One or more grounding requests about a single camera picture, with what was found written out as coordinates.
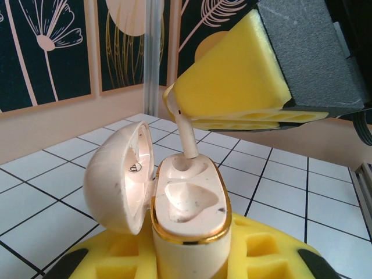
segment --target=yellow sponge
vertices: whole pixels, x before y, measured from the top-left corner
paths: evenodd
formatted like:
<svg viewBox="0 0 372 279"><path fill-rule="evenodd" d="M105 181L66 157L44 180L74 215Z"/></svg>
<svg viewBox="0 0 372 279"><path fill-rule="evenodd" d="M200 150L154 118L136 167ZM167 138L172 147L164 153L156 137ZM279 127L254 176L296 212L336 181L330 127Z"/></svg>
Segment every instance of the yellow sponge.
<svg viewBox="0 0 372 279"><path fill-rule="evenodd" d="M183 73L173 92L192 120L281 109L291 99L257 10Z"/></svg>

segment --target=black rubber edge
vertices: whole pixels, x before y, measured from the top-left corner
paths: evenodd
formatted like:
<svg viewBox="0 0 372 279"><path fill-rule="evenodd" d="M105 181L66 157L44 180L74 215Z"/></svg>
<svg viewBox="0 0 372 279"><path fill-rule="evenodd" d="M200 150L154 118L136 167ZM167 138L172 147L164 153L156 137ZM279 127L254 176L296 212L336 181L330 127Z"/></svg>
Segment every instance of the black rubber edge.
<svg viewBox="0 0 372 279"><path fill-rule="evenodd" d="M64 255L43 279L69 279L88 252L83 248Z"/></svg>
<svg viewBox="0 0 372 279"><path fill-rule="evenodd" d="M325 258L306 249L300 249L298 253L315 279L341 279Z"/></svg>

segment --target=yellow foam holder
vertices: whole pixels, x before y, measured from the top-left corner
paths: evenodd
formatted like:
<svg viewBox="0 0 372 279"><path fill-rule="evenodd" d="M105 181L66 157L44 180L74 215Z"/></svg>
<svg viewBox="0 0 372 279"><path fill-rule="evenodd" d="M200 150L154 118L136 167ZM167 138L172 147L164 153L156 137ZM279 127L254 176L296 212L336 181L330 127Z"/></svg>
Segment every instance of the yellow foam holder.
<svg viewBox="0 0 372 279"><path fill-rule="evenodd" d="M173 92L191 119L279 109L291 99L257 10L183 73Z"/></svg>
<svg viewBox="0 0 372 279"><path fill-rule="evenodd" d="M319 255L309 245L235 213L232 214L231 230L227 279L315 278L298 253L304 249ZM57 263L50 271L53 273L47 274L46 278L161 279L156 267L149 211L138 235L106 230L76 245L66 256L83 249L87 253L77 263L62 259L61 263L67 266ZM69 277L63 277L62 274L70 269Z"/></svg>
<svg viewBox="0 0 372 279"><path fill-rule="evenodd" d="M163 95L165 103L171 89L183 114L204 130L275 129L279 122L305 123L328 115L282 110L292 96L257 10L176 80Z"/></svg>

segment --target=yellow foam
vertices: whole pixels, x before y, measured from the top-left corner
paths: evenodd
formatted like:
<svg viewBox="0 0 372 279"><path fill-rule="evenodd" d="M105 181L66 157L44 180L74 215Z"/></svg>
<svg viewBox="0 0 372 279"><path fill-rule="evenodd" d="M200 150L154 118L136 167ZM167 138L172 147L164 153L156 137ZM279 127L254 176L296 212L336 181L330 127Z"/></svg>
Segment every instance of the yellow foam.
<svg viewBox="0 0 372 279"><path fill-rule="evenodd" d="M314 279L298 254L318 252L275 228L233 213L227 279ZM160 279L147 212L139 235L104 231L69 252L89 252L70 279Z"/></svg>
<svg viewBox="0 0 372 279"><path fill-rule="evenodd" d="M291 99L256 10L183 73L173 92L191 119L281 109Z"/></svg>

